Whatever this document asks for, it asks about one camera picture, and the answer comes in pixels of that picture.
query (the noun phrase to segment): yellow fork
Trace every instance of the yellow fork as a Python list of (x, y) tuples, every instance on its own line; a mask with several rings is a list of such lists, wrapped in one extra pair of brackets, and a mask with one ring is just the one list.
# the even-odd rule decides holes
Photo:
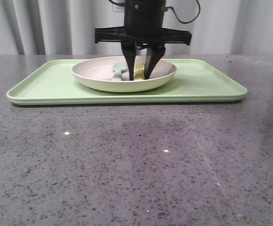
[(144, 70), (145, 70), (145, 64), (144, 63), (138, 63), (134, 67), (135, 76), (134, 81), (144, 80)]

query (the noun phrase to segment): plate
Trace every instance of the plate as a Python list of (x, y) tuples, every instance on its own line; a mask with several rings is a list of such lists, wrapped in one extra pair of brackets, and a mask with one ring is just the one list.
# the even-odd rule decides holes
[[(137, 56), (135, 63), (145, 62), (146, 58)], [(107, 92), (139, 92), (160, 87), (169, 82), (177, 71), (174, 64), (160, 60), (150, 79), (130, 81), (129, 73), (123, 75), (123, 81), (111, 81), (112, 67), (117, 62), (126, 62), (123, 56), (110, 56), (83, 61), (73, 66), (72, 74), (83, 85)]]

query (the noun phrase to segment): gray speckled countertop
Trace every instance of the gray speckled countertop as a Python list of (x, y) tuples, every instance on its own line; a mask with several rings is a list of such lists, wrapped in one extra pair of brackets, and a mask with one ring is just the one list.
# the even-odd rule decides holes
[(0, 56), (0, 226), (273, 226), (273, 55), (175, 56), (245, 86), (237, 103), (6, 98), (49, 60), (93, 57)]

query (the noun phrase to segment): black cable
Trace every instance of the black cable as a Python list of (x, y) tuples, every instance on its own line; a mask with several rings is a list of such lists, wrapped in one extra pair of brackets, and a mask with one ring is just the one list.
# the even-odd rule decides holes
[(166, 11), (168, 11), (168, 9), (172, 10), (173, 13), (174, 13), (174, 15), (176, 16), (177, 20), (178, 20), (180, 23), (182, 23), (182, 24), (189, 24), (189, 23), (192, 23), (194, 20), (196, 20), (197, 17), (200, 15), (200, 12), (201, 12), (201, 6), (200, 6), (200, 3), (199, 3), (199, 0), (196, 0), (196, 2), (197, 2), (197, 5), (198, 5), (198, 14), (197, 14), (197, 16), (196, 16), (194, 19), (192, 19), (192, 20), (190, 20), (190, 21), (187, 21), (187, 22), (184, 22), (184, 21), (182, 21), (182, 20), (180, 20), (180, 19), (178, 18), (178, 15), (176, 14), (175, 9), (174, 9), (173, 6), (168, 6), (168, 7), (166, 7)]
[(117, 2), (114, 2), (114, 1), (112, 1), (112, 0), (108, 0), (108, 1), (110, 1), (113, 5), (125, 7), (125, 3), (124, 3), (124, 2), (122, 2), (122, 3), (117, 3)]

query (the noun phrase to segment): wall outlet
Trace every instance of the wall outlet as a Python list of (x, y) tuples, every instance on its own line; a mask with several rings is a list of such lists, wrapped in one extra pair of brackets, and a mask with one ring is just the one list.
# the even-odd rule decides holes
[[(125, 0), (113, 0), (116, 3), (124, 3)], [(114, 4), (112, 4), (112, 9), (114, 12), (119, 12), (119, 13), (123, 13), (124, 12), (124, 7), (121, 6), (116, 6)]]

